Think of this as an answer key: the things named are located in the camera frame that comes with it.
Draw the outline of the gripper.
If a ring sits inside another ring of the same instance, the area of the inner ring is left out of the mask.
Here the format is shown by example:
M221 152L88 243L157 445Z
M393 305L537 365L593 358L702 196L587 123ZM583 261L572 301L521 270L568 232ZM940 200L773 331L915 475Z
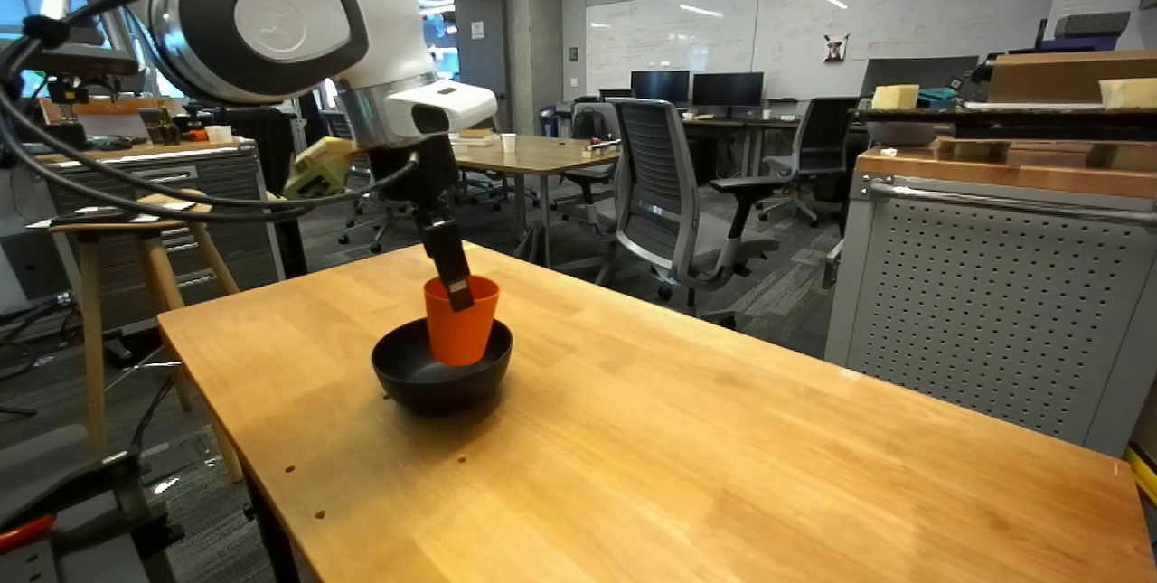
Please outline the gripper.
M460 229L452 217L449 191L458 180L452 143L447 135L425 136L410 146L368 150L373 179L383 180L379 195L417 208L417 226L427 257L437 270L454 312L474 307Z

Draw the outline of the orange plastic cup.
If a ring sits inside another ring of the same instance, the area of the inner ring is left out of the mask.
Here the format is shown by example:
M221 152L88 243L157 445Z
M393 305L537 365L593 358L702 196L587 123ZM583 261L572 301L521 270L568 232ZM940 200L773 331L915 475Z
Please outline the orange plastic cup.
M423 285L425 312L434 357L445 366L481 360L494 324L500 288L486 276L447 286L437 276Z

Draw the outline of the black bowl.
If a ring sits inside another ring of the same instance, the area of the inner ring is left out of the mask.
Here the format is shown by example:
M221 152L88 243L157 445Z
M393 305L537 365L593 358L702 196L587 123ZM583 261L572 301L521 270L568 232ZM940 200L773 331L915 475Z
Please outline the black bowl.
M478 362L447 366L432 352L428 323L420 318L392 329L375 344L373 372L403 409L421 416L447 416L494 399L513 357L513 332L498 320Z

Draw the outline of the grey bowl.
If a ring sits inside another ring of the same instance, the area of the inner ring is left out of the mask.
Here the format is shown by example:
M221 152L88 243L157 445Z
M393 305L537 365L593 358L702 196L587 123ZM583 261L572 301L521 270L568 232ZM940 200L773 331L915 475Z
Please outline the grey bowl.
M930 123L865 121L865 130L872 143L885 147L928 146L937 138Z

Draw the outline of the wooden table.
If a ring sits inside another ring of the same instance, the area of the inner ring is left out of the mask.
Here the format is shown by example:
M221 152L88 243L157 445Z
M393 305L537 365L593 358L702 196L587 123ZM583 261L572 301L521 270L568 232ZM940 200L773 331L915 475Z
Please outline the wooden table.
M515 154L504 155L500 135L492 135L486 141L456 138L452 149L458 167L513 178L513 215L522 233L515 254L550 268L553 226L550 183L559 175L616 165L621 143L518 135Z

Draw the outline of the grey door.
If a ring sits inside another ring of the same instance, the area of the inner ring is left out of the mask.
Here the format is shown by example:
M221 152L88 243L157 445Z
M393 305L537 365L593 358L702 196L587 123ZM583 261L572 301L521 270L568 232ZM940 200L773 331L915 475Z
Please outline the grey door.
M496 130L510 133L504 0L455 0L455 6L460 81L494 93Z

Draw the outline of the grey mesh office chair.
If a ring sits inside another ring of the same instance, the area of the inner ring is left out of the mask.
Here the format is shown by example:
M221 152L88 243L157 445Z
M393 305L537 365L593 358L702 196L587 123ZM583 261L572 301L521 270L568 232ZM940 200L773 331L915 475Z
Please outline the grey mesh office chair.
M699 292L716 292L734 276L747 276L747 261L778 250L772 233L747 231L749 213L784 191L784 176L723 178L710 187L730 195L730 220L700 207L700 191L681 115L665 99L611 98L621 130L620 167L616 176L616 241L649 263L662 298L686 295L687 313L736 329L734 308L703 311Z

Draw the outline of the window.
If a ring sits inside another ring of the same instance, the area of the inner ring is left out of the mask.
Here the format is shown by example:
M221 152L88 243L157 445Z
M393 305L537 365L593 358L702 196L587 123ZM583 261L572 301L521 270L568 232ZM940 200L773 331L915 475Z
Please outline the window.
M456 0L417 0L423 23L423 43L439 78L460 80Z

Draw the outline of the whiteboard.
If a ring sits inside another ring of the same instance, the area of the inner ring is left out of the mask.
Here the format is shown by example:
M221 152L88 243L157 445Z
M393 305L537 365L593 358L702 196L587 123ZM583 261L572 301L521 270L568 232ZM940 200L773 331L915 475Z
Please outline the whiteboard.
M747 72L757 0L636 0L585 10L588 91L631 84L634 71Z
M1029 47L1053 0L757 0L752 71L771 98L855 96L869 61ZM824 35L850 35L825 62Z

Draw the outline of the row of monitors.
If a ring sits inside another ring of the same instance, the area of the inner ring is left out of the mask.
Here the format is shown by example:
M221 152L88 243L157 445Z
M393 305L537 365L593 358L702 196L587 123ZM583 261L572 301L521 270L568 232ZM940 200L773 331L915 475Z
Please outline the row of monitors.
M677 108L761 108L764 72L632 71L631 90Z

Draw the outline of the wooden stool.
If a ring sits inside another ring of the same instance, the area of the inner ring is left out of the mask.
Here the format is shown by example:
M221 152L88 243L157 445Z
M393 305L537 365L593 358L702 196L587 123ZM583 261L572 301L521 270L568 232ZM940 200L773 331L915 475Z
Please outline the wooden stool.
M74 215L54 217L49 233L71 237L76 244L80 270L79 307L84 347L84 426L94 450L101 456L108 453L105 421L105 361L104 326L102 319L102 287L100 286L100 241L106 237L127 236L137 246L143 282L154 313L165 313L185 307L174 266L163 244L163 234L180 230L190 233L202 261L216 278L226 295L234 295L239 287L221 257L206 223L202 221L179 221L177 212L211 212L211 205L192 202L192 189L179 195L146 195L139 200L145 205L145 215L128 215L123 212L94 211L75 212Z

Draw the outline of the black office chair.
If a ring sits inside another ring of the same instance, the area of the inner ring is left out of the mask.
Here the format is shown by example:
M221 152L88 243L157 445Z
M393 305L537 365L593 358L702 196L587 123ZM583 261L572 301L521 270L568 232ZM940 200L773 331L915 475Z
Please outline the black office chair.
M788 155L765 155L764 167L786 179L786 192L806 224L819 226L819 215L804 200L810 180L843 174L843 141L850 130L857 97L820 97L806 101L804 113L793 135Z

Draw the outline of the grey perforated cabinet wooden top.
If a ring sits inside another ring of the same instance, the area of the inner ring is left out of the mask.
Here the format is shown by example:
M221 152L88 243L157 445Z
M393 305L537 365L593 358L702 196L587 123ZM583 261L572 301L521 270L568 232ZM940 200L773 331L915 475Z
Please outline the grey perforated cabinet wooden top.
M1157 382L1157 171L864 152L823 356L1122 456Z

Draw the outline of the cardboard box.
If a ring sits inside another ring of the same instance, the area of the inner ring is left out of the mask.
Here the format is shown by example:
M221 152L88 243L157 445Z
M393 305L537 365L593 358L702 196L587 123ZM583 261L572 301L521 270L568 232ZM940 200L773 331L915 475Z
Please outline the cardboard box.
M1157 49L1000 56L989 104L1099 104L1101 80L1157 78Z

